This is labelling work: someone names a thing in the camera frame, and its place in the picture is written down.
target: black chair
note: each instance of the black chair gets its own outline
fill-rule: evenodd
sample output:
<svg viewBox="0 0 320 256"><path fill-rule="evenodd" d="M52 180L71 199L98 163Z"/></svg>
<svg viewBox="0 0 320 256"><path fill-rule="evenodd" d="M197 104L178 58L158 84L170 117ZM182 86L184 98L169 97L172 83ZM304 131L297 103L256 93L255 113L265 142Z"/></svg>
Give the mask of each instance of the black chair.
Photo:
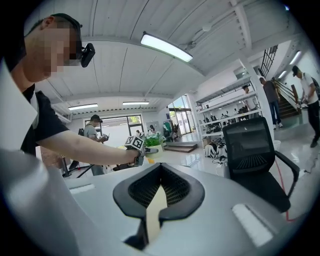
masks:
<svg viewBox="0 0 320 256"><path fill-rule="evenodd" d="M227 166L224 176L263 198L281 213L290 208L289 198L298 181L299 167L274 149L269 127L264 117L257 117L228 125L222 129ZM269 172L276 156L290 167L293 183L288 195Z"/></svg>

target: white ceiling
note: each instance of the white ceiling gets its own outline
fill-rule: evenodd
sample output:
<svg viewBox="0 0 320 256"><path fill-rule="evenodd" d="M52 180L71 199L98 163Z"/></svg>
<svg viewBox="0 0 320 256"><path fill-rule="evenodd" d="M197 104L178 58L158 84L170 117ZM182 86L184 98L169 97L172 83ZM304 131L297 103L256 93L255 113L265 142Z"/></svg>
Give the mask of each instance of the white ceiling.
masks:
<svg viewBox="0 0 320 256"><path fill-rule="evenodd" d="M25 31L54 13L78 20L83 45L93 43L96 51L87 68L67 67L36 84L62 114L74 105L98 103L90 111L103 111L144 99L148 108L163 107L234 61L237 51L250 57L288 40L279 33L291 36L295 26L272 0L51 0L34 11ZM203 25L212 28L204 32ZM195 41L193 60L185 63L141 46L144 31L181 48Z"/></svg>

